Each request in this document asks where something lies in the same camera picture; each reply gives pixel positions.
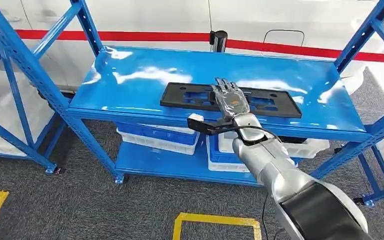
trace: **white panel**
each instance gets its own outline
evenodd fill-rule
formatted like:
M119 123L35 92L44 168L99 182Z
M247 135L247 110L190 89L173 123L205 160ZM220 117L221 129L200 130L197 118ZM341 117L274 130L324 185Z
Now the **white panel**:
M70 7L68 0L23 0L33 29L47 30ZM207 0L88 0L89 10L98 31L187 32L210 31ZM66 28L81 31L77 18ZM202 42L105 42L163 49L209 49ZM51 59L42 62L53 81L63 90L76 89L90 69L94 55L87 41L57 40L46 52Z

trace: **robotic arm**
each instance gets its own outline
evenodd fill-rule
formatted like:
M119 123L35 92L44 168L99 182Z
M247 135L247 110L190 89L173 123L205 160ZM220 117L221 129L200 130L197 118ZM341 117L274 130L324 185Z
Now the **robotic arm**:
M236 131L233 150L257 182L274 199L277 220L291 239L371 240L367 221L357 205L338 187L317 180L295 167L286 148L250 113L243 92L234 82L216 78L212 85L221 123L188 118L191 129L215 135Z

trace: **robot finger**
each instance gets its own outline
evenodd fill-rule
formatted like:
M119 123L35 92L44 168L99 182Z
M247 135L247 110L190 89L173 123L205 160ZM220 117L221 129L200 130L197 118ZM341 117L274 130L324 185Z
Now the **robot finger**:
M222 78L221 81L223 82L224 86L226 87L226 90L231 90L232 89L232 87L231 87L231 85L230 85L230 83L229 83L229 81L227 79Z
M218 87L221 89L221 91L225 91L226 90L226 86L224 84L224 81L222 81L219 77L216 77L215 81L217 81Z

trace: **blue shelf upright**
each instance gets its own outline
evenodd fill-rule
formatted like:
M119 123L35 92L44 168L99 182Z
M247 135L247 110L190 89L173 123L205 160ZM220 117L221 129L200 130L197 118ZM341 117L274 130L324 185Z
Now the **blue shelf upright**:
M64 30L68 23L77 16L81 25L88 37L90 45L94 53L97 55L102 48L102 43L97 37L97 32L90 18L86 3L83 0L72 0L72 5L67 12L60 18L59 21L49 30L43 39L37 44L31 52L28 47L22 42L20 37L6 21L0 12L0 47L5 52L8 58L21 69L21 71L34 84L39 92L46 98L53 109L62 117L68 126L80 137L86 146L98 157L101 163L115 176L116 182L123 181L123 174L115 171L114 163L108 157L106 152L101 148L98 142L94 139L87 127L79 118L74 118L67 113L69 100L65 98L59 89L53 84L49 75L40 65L40 58L50 45L56 40L59 34ZM8 132L0 129L0 136L7 136ZM26 149L24 145L13 140L10 141L17 148L28 152L28 155L33 154Z
M289 92L301 109L302 118L257 116L264 127L281 136L349 141L342 151L312 173L317 178L384 138L384 117L372 125L364 125L339 75L374 32L384 39L384 0L379 0L335 62L104 46L85 0L71 0L71 3L33 52L0 13L0 46L118 183L123 181L123 174L131 173L255 185L250 173L209 171L204 141L197 144L192 156L123 142L114 162L82 122L92 119L186 127L186 119L192 113L202 115L206 121L221 116L219 112L160 106L169 82L211 84L214 77L223 77L243 87ZM96 59L69 102L37 58L74 16L78 17Z
M5 68L6 76L9 81L9 86L12 92L12 96L15 102L16 109L18 111L19 120L21 122L22 129L24 131L26 144L18 139L16 136L11 134L9 131L7 131L5 128L0 126L0 136L5 139L7 142L11 143L13 146L17 147L19 150L24 152L26 156L20 156L20 155L12 155L12 154L4 154L0 153L0 157L4 158L12 158L12 159L24 159L24 160L33 160L34 162L42 165L46 169L46 173L53 173L56 169L56 164L53 162L50 162L48 160L48 157L50 155L50 152L52 151L53 147L55 146L54 143L59 138L59 135L61 132L57 131L56 134L52 137L51 144L48 145L47 150L44 155L40 155L37 152L37 149L41 142L44 139L44 136L47 134L48 130L50 129L50 126L55 119L56 116L54 116L51 121L48 123L48 125L43 129L40 136L38 137L37 141L33 141L30 127L28 125L27 117L25 114L25 110L22 104L21 96L18 90L18 85L12 70L12 66L10 63L10 60L8 59L7 55L5 54L5 51L3 48L0 47L0 60L3 62L3 66Z

